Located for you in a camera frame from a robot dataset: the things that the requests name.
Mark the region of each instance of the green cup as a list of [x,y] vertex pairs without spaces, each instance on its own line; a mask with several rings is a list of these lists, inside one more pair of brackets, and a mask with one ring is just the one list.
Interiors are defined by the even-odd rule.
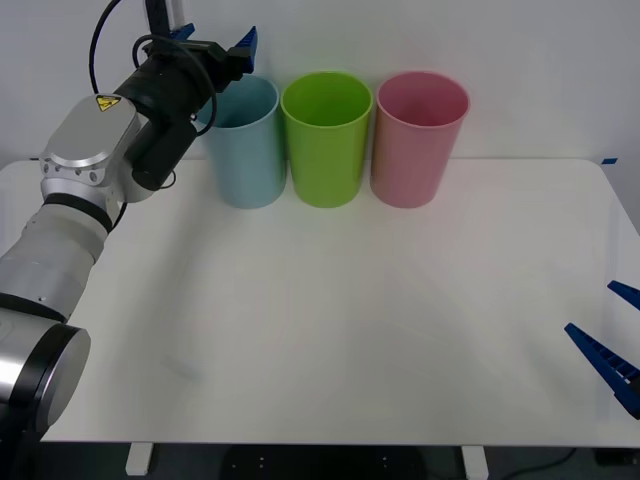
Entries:
[[282,94],[291,174],[298,196],[314,207],[339,207],[358,193],[371,90],[353,75],[316,72]]

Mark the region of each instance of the blue cup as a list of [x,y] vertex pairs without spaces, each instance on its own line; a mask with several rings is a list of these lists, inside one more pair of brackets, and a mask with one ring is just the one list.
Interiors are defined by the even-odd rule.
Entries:
[[[222,199],[238,208],[269,205],[287,178],[278,88],[265,78],[244,75],[216,98],[216,119],[202,141]],[[209,118],[211,102],[198,113],[198,122]]]

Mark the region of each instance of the table leg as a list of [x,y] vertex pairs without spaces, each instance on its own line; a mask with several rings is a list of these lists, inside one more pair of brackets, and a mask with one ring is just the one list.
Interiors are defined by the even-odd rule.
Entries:
[[149,460],[152,453],[153,443],[132,443],[127,458],[127,475],[143,477],[149,473]]
[[487,480],[489,467],[483,447],[462,447],[464,471],[468,480]]

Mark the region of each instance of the pink cup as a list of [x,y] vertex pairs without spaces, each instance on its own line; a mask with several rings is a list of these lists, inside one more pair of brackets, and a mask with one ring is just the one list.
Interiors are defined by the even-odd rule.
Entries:
[[469,95],[433,72],[406,72],[378,90],[371,188],[384,203],[430,202],[469,111]]

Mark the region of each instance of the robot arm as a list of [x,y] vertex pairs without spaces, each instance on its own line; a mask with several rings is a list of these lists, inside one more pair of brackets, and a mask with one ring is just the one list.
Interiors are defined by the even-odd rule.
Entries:
[[66,322],[121,205],[162,187],[197,136],[194,114],[215,102],[212,87],[253,69],[249,48],[156,43],[114,94],[81,100],[52,135],[40,158],[44,203],[0,258],[0,471],[75,391],[90,338]]

